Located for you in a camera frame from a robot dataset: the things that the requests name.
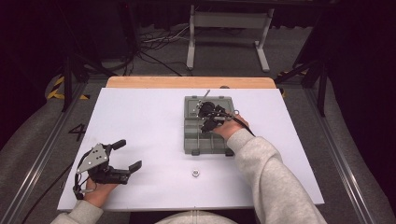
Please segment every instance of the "white tabletop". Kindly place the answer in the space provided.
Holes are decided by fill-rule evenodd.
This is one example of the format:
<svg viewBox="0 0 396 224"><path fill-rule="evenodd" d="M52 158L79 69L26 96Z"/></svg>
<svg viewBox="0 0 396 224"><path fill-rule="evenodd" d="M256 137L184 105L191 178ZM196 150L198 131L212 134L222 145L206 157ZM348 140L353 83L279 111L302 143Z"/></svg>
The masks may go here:
<svg viewBox="0 0 396 224"><path fill-rule="evenodd" d="M143 166L131 175L128 185L112 192L105 210L252 207L250 187L233 157L184 153L184 97L205 93L206 89L102 89L58 209L70 210L76 203L72 188L82 155L98 143L121 139L127 145L112 151L110 165L126 170L142 161ZM324 203L279 90L213 89L210 95L231 96L250 129L279 150L313 202ZM198 177L191 174L195 169Z"/></svg>

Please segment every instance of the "gray sweatshirt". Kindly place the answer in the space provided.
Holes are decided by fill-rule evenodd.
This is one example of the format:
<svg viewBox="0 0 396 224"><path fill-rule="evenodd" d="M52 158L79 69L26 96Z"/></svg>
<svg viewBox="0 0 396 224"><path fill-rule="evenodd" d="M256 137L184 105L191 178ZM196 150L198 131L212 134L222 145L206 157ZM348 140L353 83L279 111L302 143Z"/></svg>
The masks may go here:
<svg viewBox="0 0 396 224"><path fill-rule="evenodd" d="M283 164L276 148L262 137L241 129L227 141L235 153L235 162L253 192L256 214L261 224L326 223L308 193ZM102 209L78 201L70 214L60 214L52 223L95 223ZM204 211L190 211L167 217L159 224L234 223Z"/></svg>

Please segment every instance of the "gray floor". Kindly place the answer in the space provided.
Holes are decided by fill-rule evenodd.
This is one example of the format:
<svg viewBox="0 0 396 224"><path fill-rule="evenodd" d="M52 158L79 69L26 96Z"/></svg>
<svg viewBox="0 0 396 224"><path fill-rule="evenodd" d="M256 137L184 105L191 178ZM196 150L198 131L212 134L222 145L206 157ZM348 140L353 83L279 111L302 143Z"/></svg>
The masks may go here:
<svg viewBox="0 0 396 224"><path fill-rule="evenodd" d="M169 63L179 73L190 76L223 77L276 77L280 71L290 70L298 52L310 33L310 29L271 29L264 52L271 72L263 73L252 43L259 32L245 30L239 35L228 35L219 30L201 32L196 38L195 64L192 72L183 63L187 55L188 41L180 39L160 50L147 51L151 56ZM132 75L174 76L161 64L147 63L134 59ZM85 87L84 94L90 100L78 100L49 160L35 183L35 187L21 210L15 223L21 223L27 211L38 197L56 179L68 164L74 161L80 142L77 135L68 133L80 123L88 125L99 91L106 85L104 76L92 77ZM302 141L307 158L314 170L325 204L318 209L328 223L360 223L354 207L347 195L342 179L329 153L329 145L323 131L315 119L315 111L309 106L304 90L298 85L299 78L293 78L282 85L286 91L285 104L290 112L297 133ZM334 99L331 83L326 98L326 119L329 122L334 140L346 156L346 160L361 189L367 207L376 223L396 223L388 200L370 171L365 166L359 151L348 133L341 112ZM30 117L12 136L0 152L0 217L2 217L18 192L23 179L35 161L37 154L46 143L48 136L59 118L63 101L50 99ZM58 211L57 203L63 189L60 187L66 175L46 194L26 223L49 223ZM128 213L105 213L99 223L128 223Z"/></svg>

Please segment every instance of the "metal nut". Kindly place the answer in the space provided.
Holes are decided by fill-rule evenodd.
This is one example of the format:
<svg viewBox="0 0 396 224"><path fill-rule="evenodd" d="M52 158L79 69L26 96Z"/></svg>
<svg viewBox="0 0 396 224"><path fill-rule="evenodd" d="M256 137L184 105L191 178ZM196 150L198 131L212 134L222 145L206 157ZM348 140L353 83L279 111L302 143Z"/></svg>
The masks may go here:
<svg viewBox="0 0 396 224"><path fill-rule="evenodd" d="M192 171L192 176L198 177L198 175L199 175L199 170L193 170Z"/></svg>

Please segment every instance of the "gray tray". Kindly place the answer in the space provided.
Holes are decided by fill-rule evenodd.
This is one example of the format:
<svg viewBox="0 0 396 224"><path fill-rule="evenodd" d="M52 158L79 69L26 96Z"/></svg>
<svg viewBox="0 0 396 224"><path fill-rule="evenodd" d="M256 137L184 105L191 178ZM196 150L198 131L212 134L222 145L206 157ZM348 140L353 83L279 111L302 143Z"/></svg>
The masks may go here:
<svg viewBox="0 0 396 224"><path fill-rule="evenodd" d="M196 106L202 96L186 96L184 99L184 152L193 156L200 154L225 154L233 156L224 139L216 133L201 133L204 119L198 117ZM208 96L203 102L210 101L215 105L220 105L226 111L233 111L233 100L231 97Z"/></svg>

